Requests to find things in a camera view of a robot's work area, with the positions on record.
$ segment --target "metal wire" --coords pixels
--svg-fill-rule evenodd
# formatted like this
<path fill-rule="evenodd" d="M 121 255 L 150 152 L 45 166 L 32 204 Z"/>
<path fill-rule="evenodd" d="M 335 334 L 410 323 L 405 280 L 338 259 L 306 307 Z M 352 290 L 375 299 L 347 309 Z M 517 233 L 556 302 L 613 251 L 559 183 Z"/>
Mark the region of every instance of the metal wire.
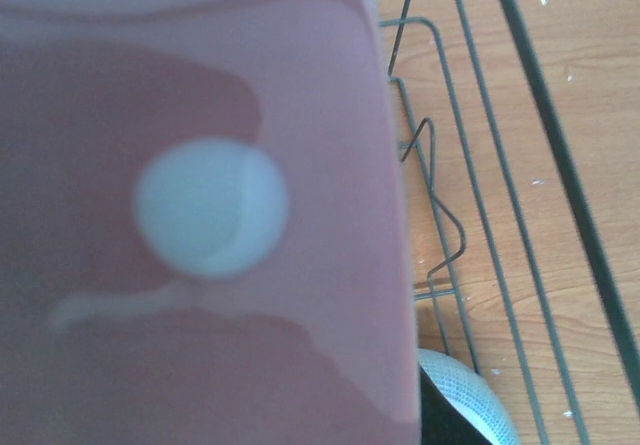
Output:
<path fill-rule="evenodd" d="M 593 220 L 589 215 L 585 197 L 584 195 L 581 194 L 582 190 L 580 189 L 579 182 L 577 182 L 575 167 L 573 166 L 573 162 L 571 161 L 570 155 L 568 153 L 568 149 L 566 149 L 566 143 L 564 142 L 564 138 L 559 129 L 559 122 L 557 120 L 557 116 L 555 115 L 555 112 L 552 108 L 552 103 L 548 96 L 548 91 L 546 90 L 544 81 L 542 79 L 542 75 L 540 73 L 540 69 L 537 66 L 537 62 L 535 61 L 535 54 L 533 53 L 533 48 L 531 47 L 530 40 L 526 35 L 526 29 L 522 24 L 522 19 L 519 16 L 517 7 L 515 7 L 515 0 L 501 0 L 501 2 L 503 4 L 503 8 L 505 10 L 505 15 L 507 16 L 507 19 L 508 20 L 511 19 L 509 20 L 509 25 L 512 30 L 512 33 L 514 34 L 514 39 L 516 41 L 516 45 L 518 46 L 518 50 L 523 62 L 523 66 L 525 68 L 525 71 L 527 72 L 527 76 L 530 81 L 530 86 L 532 88 L 532 91 L 534 92 L 534 97 L 536 98 L 539 109 L 541 108 L 541 106 L 543 108 L 543 110 L 540 110 L 540 114 L 545 124 L 545 127 L 550 128 L 547 121 L 550 120 L 552 123 L 551 132 L 547 130 L 550 141 L 553 141 L 552 140 L 553 138 L 557 138 L 558 136 L 560 137 L 558 142 L 556 142 L 555 144 L 552 143 L 552 148 L 555 145 L 556 148 L 561 149 L 559 153 L 556 153 L 554 151 L 554 157 L 556 158 L 558 166 L 561 169 L 560 170 L 561 175 L 563 174 L 563 170 L 562 170 L 563 166 L 565 169 L 567 167 L 569 169 L 568 172 L 564 170 L 564 175 L 568 175 L 569 180 L 565 180 L 565 176 L 563 175 L 563 180 L 565 182 L 567 194 L 571 195 L 571 192 L 575 192 L 574 189 L 576 187 L 578 188 L 579 193 L 574 194 L 574 197 L 573 197 L 577 205 L 574 205 L 574 203 L 572 202 L 572 209 L 574 212 L 574 216 L 576 217 L 576 222 L 578 224 L 578 228 L 580 229 L 581 237 L 585 244 L 585 249 L 586 249 L 587 255 L 589 256 L 592 269 L 594 271 L 594 276 L 596 277 L 596 282 L 598 284 L 599 291 L 603 299 L 605 311 L 607 312 L 612 329 L 614 331 L 614 337 L 616 338 L 616 343 L 619 347 L 619 350 L 625 365 L 625 369 L 629 376 L 632 390 L 636 396 L 636 403 L 640 404 L 640 401 L 638 400 L 638 397 L 640 396 L 640 385 L 638 385 L 640 384 L 640 361 L 638 361 L 637 348 L 635 347 L 633 335 L 630 332 L 630 327 L 628 325 L 628 322 L 626 321 L 626 317 L 624 315 L 624 310 L 622 308 L 621 302 L 619 300 L 619 297 L 617 296 L 617 290 L 615 288 L 615 284 L 613 282 L 610 270 L 606 263 L 604 252 L 602 251 L 602 247 L 598 240 L 597 234 L 595 233 L 595 227 L 593 226 Z M 556 359 L 556 363 L 558 366 L 558 371 L 560 373 L 563 386 L 565 388 L 567 399 L 569 401 L 569 406 L 571 407 L 573 420 L 576 425 L 576 431 L 580 438 L 581 443 L 589 443 L 589 435 L 587 432 L 586 424 L 579 406 L 579 402 L 575 392 L 575 388 L 573 386 L 573 382 L 571 380 L 568 364 L 564 356 L 560 338 L 557 332 L 557 328 L 555 326 L 554 318 L 551 313 L 549 300 L 547 298 L 544 283 L 542 281 L 542 277 L 540 274 L 540 269 L 538 267 L 538 263 L 536 260 L 533 243 L 529 236 L 529 232 L 525 222 L 522 207 L 520 205 L 520 201 L 519 201 L 519 197 L 518 197 L 515 183 L 513 180 L 513 176 L 509 168 L 508 158 L 504 150 L 504 146 L 502 144 L 499 128 L 498 128 L 497 121 L 495 119 L 495 114 L 493 112 L 493 107 L 491 105 L 491 101 L 489 98 L 489 92 L 486 86 L 486 82 L 482 73 L 482 67 L 481 67 L 477 50 L 474 44 L 474 39 L 471 32 L 469 20 L 467 18 L 463 1 L 455 0 L 455 3 L 456 3 L 459 18 L 460 18 L 460 22 L 462 25 L 465 41 L 467 43 L 469 56 L 471 58 L 471 62 L 473 65 L 473 70 L 474 70 L 474 74 L 478 84 L 478 89 L 483 101 L 485 113 L 487 116 L 487 121 L 489 124 L 489 130 L 491 132 L 491 136 L 494 142 L 494 147 L 496 149 L 496 154 L 498 156 L 500 167 L 502 170 L 503 179 L 505 181 L 505 185 L 507 187 L 507 191 L 509 194 L 510 202 L 511 202 L 513 213 L 514 213 L 514 218 L 522 238 L 522 243 L 525 249 L 527 262 L 529 265 L 529 269 L 531 271 L 534 287 L 535 287 L 540 308 L 543 314 L 543 318 L 548 330 L 549 339 L 550 339 L 551 346 Z M 462 146 L 465 163 L 467 166 L 467 172 L 471 180 L 471 186 L 472 186 L 474 198 L 476 201 L 476 205 L 478 208 L 484 233 L 487 238 L 491 259 L 496 272 L 496 278 L 497 278 L 501 295 L 503 298 L 503 305 L 505 307 L 509 326 L 514 339 L 516 353 L 518 355 L 518 360 L 520 362 L 520 366 L 522 369 L 525 387 L 527 389 L 527 393 L 529 394 L 529 399 L 531 402 L 534 420 L 536 422 L 536 427 L 538 429 L 538 435 L 542 443 L 549 443 L 549 436 L 548 436 L 545 423 L 542 417 L 542 413 L 540 410 L 539 400 L 535 392 L 535 386 L 533 383 L 530 367 L 527 361 L 524 345 L 522 343 L 522 338 L 518 329 L 518 323 L 515 317 L 513 303 L 509 295 L 509 290 L 508 290 L 505 276 L 503 273 L 499 253 L 495 244 L 493 232 L 491 230 L 491 224 L 489 221 L 489 217 L 487 215 L 486 207 L 484 205 L 484 200 L 482 198 L 482 193 L 480 191 L 480 187 L 476 177 L 473 158 L 471 156 L 468 140 L 466 137 L 464 123 L 462 120 L 462 113 L 457 102 L 455 87 L 453 84 L 453 79 L 452 79 L 449 65 L 447 62 L 444 44 L 440 36 L 440 33 L 438 31 L 438 28 L 430 20 L 424 17 L 408 17 L 407 16 L 410 8 L 410 4 L 411 4 L 411 0 L 404 0 L 401 17 L 399 19 L 385 20 L 380 23 L 382 27 L 391 27 L 391 26 L 397 27 L 395 42 L 394 42 L 394 46 L 391 54 L 390 63 L 389 63 L 389 71 L 390 72 L 393 71 L 395 67 L 395 62 L 397 59 L 397 54 L 400 49 L 401 39 L 405 30 L 405 26 L 412 23 L 427 26 L 433 34 L 433 37 L 435 39 L 436 46 L 438 49 L 438 55 L 439 55 L 439 59 L 442 67 L 442 72 L 445 77 L 445 83 L 446 83 L 447 91 L 451 101 L 451 107 L 454 114 L 456 127 L 458 130 L 458 136 Z M 533 66 L 534 70 L 533 71 L 528 70 L 527 65 L 529 65 L 531 68 L 532 64 L 534 65 Z M 439 264 L 434 269 L 432 269 L 427 276 L 427 283 L 429 284 L 429 293 L 418 294 L 416 295 L 416 299 L 419 300 L 424 298 L 431 298 L 433 300 L 434 311 L 436 313 L 438 325 L 441 330 L 445 351 L 448 351 L 449 346 L 448 346 L 448 339 L 446 336 L 446 330 L 444 327 L 444 321 L 442 319 L 442 313 L 437 303 L 437 297 L 441 296 L 441 294 L 436 293 L 433 280 L 432 280 L 433 273 L 435 273 L 440 268 L 444 268 L 446 266 L 451 276 L 451 282 L 452 282 L 451 293 L 454 293 L 456 295 L 458 308 L 461 311 L 460 315 L 463 321 L 465 337 L 469 341 L 469 348 L 470 348 L 472 361 L 474 362 L 474 368 L 476 368 L 476 371 L 479 372 L 480 366 L 477 363 L 475 346 L 473 345 L 471 330 L 470 330 L 470 327 L 468 326 L 468 317 L 466 312 L 463 313 L 464 304 L 462 303 L 463 300 L 459 292 L 459 283 L 455 275 L 455 268 L 453 266 L 453 261 L 456 258 L 458 258 L 462 253 L 464 253 L 464 246 L 461 246 L 460 250 L 456 252 L 456 254 L 450 255 L 447 239 L 441 227 L 442 224 L 439 221 L 439 212 L 440 211 L 445 212 L 445 214 L 449 217 L 449 219 L 451 219 L 452 222 L 456 225 L 456 228 L 458 230 L 458 233 L 460 234 L 461 240 L 463 241 L 462 243 L 464 243 L 464 230 L 462 228 L 462 225 L 460 224 L 459 220 L 451 213 L 451 211 L 446 206 L 444 206 L 442 201 L 438 198 L 437 194 L 435 193 L 435 184 L 432 178 L 433 172 L 435 169 L 435 158 L 434 158 L 435 157 L 435 134 L 433 133 L 435 131 L 435 127 L 432 123 L 430 123 L 430 129 L 432 130 L 430 145 L 431 145 L 432 151 L 430 153 L 431 163 L 429 166 L 427 166 L 427 163 L 424 159 L 424 155 L 421 150 L 420 142 L 418 141 L 418 136 L 422 131 L 422 126 L 424 126 L 425 121 L 423 120 L 423 122 L 421 123 L 421 126 L 418 129 L 415 127 L 415 119 L 413 117 L 411 105 L 407 98 L 407 93 L 404 87 L 404 83 L 398 77 L 393 77 L 392 81 L 394 81 L 400 87 L 401 96 L 403 99 L 403 105 L 405 107 L 405 111 L 409 119 L 410 128 L 414 133 L 411 143 L 405 149 L 403 160 L 406 159 L 406 157 L 408 156 L 408 154 L 411 152 L 413 148 L 416 149 L 418 153 L 418 158 L 420 160 L 421 168 L 423 171 L 425 183 L 427 185 L 427 190 L 430 195 L 432 208 L 434 211 L 434 218 L 436 219 L 436 224 L 438 226 L 438 233 L 442 242 L 442 248 L 445 254 L 444 262 L 442 262 L 442 264 Z M 583 227 L 586 227 L 586 231 L 580 228 L 581 225 Z"/>
<path fill-rule="evenodd" d="M 598 231 L 589 211 L 589 205 L 580 183 L 569 146 L 564 137 L 558 114 L 555 111 L 549 89 L 542 75 L 533 45 L 516 0 L 500 0 L 509 29 L 516 44 L 522 67 L 525 70 L 531 93 L 547 134 L 567 199 L 580 233 L 582 244 L 596 282 L 602 306 L 613 331 L 613 337 L 631 386 L 636 408 L 640 414 L 640 356 L 633 330 L 622 305 L 611 268 L 600 241 Z"/>

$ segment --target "white bowl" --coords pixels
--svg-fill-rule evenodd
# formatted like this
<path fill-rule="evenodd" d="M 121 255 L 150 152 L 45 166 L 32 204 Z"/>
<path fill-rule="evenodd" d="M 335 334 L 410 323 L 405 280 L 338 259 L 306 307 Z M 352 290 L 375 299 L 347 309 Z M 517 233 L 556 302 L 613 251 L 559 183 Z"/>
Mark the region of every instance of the white bowl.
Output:
<path fill-rule="evenodd" d="M 433 350 L 420 349 L 418 363 L 440 393 L 492 445 L 518 445 L 515 425 L 487 381 L 466 365 Z"/>

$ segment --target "wooden surface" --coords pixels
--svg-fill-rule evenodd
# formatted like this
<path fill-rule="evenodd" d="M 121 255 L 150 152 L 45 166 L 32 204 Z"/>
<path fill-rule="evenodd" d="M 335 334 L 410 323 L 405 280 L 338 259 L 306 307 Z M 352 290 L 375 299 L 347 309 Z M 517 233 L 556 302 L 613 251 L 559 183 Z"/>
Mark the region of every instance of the wooden surface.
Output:
<path fill-rule="evenodd" d="M 640 422 L 601 311 L 562 186 L 498 0 L 465 0 L 496 117 L 592 443 L 640 443 Z M 640 0 L 519 0 L 590 205 L 640 330 Z M 402 0 L 379 0 L 396 18 Z M 478 179 L 504 267 L 551 443 L 578 443 L 522 242 L 506 193 L 453 0 L 413 0 L 410 15 L 439 27 Z M 390 48 L 393 30 L 383 36 Z M 418 117 L 437 128 L 436 187 L 464 224 L 457 271 L 480 363 L 523 443 L 538 443 L 496 274 L 471 193 L 431 33 L 411 25 L 396 74 Z M 400 120 L 400 134 L 406 126 Z M 443 257 L 415 157 L 405 164 L 416 283 Z M 453 228 L 452 248 L 457 246 Z M 437 275 L 446 288 L 447 274 Z M 453 355 L 470 363 L 453 297 L 440 300 Z M 442 350 L 433 307 L 418 306 L 420 345 Z"/>

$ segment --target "wooden table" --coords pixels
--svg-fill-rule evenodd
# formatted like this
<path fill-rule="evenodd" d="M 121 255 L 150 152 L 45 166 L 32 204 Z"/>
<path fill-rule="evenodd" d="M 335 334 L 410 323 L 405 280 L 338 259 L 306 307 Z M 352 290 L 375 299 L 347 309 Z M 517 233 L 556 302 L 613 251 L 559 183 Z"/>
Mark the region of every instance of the wooden table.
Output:
<path fill-rule="evenodd" d="M 546 138 L 498 0 L 465 0 L 547 296 L 593 443 L 640 443 L 640 421 L 621 370 Z M 640 0 L 519 0 L 555 98 L 627 312 L 640 327 Z M 396 18 L 402 0 L 379 0 Z M 552 443 L 578 443 L 540 312 L 453 0 L 413 0 L 410 15 L 442 33 L 479 183 Z M 383 33 L 387 49 L 393 31 Z M 522 373 L 473 200 L 431 33 L 407 27 L 396 74 L 418 117 L 437 129 L 439 196 L 464 224 L 457 268 L 480 363 L 516 421 L 538 443 Z M 404 121 L 400 134 L 406 136 Z M 417 286 L 443 257 L 418 161 L 404 167 Z M 447 275 L 439 274 L 446 286 Z M 453 297 L 443 308 L 453 355 L 470 363 Z M 442 350 L 429 300 L 418 305 L 420 345 Z"/>

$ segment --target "white circle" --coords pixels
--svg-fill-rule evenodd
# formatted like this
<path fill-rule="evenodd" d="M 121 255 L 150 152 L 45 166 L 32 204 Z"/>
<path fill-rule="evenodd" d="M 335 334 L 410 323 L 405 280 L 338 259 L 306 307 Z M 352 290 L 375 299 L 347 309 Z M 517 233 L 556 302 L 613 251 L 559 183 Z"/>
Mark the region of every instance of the white circle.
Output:
<path fill-rule="evenodd" d="M 229 278 L 274 249 L 289 198 L 269 156 L 242 142 L 203 139 L 163 153 L 143 170 L 134 216 L 149 247 L 170 268 Z"/>

